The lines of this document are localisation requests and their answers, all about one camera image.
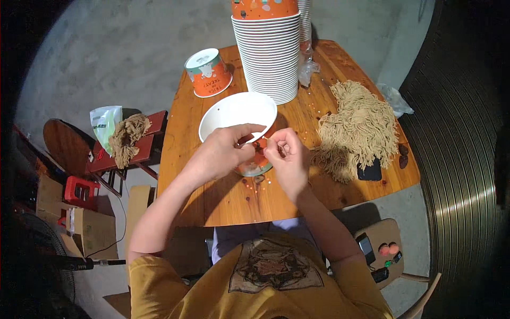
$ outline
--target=wooden table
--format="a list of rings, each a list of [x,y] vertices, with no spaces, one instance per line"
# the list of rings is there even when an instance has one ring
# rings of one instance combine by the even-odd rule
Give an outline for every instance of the wooden table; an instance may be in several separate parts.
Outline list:
[[[230,87],[224,92],[201,99],[193,94],[193,85],[184,71],[175,94],[165,133],[158,180],[158,195],[170,184],[201,145],[198,126],[207,110],[229,95],[246,92],[243,67],[237,46],[220,49],[224,61],[234,72]],[[319,40],[314,60],[321,72],[312,75],[309,89],[300,87],[297,97],[278,106],[276,123],[279,128],[292,127],[311,148],[320,144],[317,118],[328,111],[337,112],[338,103],[329,87],[337,80],[358,81],[383,100],[375,85],[335,42]],[[328,209],[373,200],[419,183],[420,173],[413,152],[397,121],[399,143],[409,149],[409,163],[400,169],[398,158],[388,169],[382,170],[382,180],[368,182],[354,180],[345,185],[334,182],[318,167],[310,170],[310,183],[315,195]],[[274,170],[265,174],[267,180],[257,186],[252,178],[232,172],[223,179],[210,182],[196,190],[176,220],[177,226],[226,226],[267,222],[299,216],[296,207],[287,199],[275,178]]]

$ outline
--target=hand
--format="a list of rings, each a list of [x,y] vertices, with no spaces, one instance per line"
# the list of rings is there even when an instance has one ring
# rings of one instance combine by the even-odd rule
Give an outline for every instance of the hand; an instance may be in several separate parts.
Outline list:
[[[264,156],[273,164],[276,179],[289,199],[296,204],[299,194],[308,188],[310,151],[291,128],[276,131],[267,140]]]
[[[264,125],[241,124],[214,130],[190,158],[182,173],[195,188],[226,176],[239,164],[255,156],[251,143],[238,145],[238,141],[265,128]]]

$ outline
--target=concrete floor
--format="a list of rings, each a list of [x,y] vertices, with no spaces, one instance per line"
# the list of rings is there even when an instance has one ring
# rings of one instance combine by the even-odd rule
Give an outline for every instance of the concrete floor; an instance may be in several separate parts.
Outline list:
[[[314,0],[312,22],[319,38],[338,42],[375,83],[398,88],[423,42],[433,7],[432,0]],[[43,150],[42,127],[53,117],[93,136],[89,111],[94,108],[122,105],[146,114],[168,110],[186,59],[206,47],[233,44],[227,1],[204,0],[197,6],[183,0],[76,0],[33,61],[15,123]],[[135,183],[156,185],[140,169],[129,171],[127,188]],[[110,198],[120,239],[125,219],[119,200],[101,192]],[[121,200],[126,208],[128,197]],[[429,236],[420,186],[373,202],[380,218],[395,218],[400,226],[405,271],[428,275]],[[365,208],[353,208],[351,214]],[[118,251],[123,258],[123,241]],[[102,297],[128,290],[123,266],[77,272],[75,279],[76,301],[92,318],[120,317]],[[399,315],[425,290],[426,284],[398,279],[383,295]]]

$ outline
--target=cartoon print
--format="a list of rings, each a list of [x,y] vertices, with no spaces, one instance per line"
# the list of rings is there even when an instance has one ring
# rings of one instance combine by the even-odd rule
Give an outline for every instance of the cartoon print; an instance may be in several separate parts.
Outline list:
[[[188,74],[188,76],[190,77],[190,80],[191,82],[195,82],[195,78],[193,77],[193,73],[192,72],[189,72],[189,71],[186,71],[186,73]]]
[[[212,65],[213,63],[208,63],[206,65],[203,65],[203,66],[199,66],[198,68],[200,69],[200,71],[202,71],[202,80],[204,78],[210,78],[210,77],[216,77],[216,74],[213,74],[214,70],[212,68]]]
[[[294,290],[324,287],[313,262],[291,246],[259,238],[243,244],[228,291],[256,293],[265,287]]]
[[[196,60],[198,63],[204,63],[209,59],[209,56],[200,57],[198,60]]]

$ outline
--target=black smartphone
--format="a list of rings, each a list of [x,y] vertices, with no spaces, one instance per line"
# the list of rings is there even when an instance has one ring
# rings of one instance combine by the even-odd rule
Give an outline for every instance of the black smartphone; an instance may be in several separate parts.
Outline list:
[[[356,238],[356,241],[358,242],[358,245],[360,245],[361,251],[365,255],[367,265],[370,266],[370,264],[375,261],[374,249],[372,249],[370,239],[368,238],[366,233],[363,233]]]
[[[358,164],[358,179],[360,181],[380,181],[383,178],[381,174],[381,162],[376,157],[372,166],[366,166],[365,170]]]

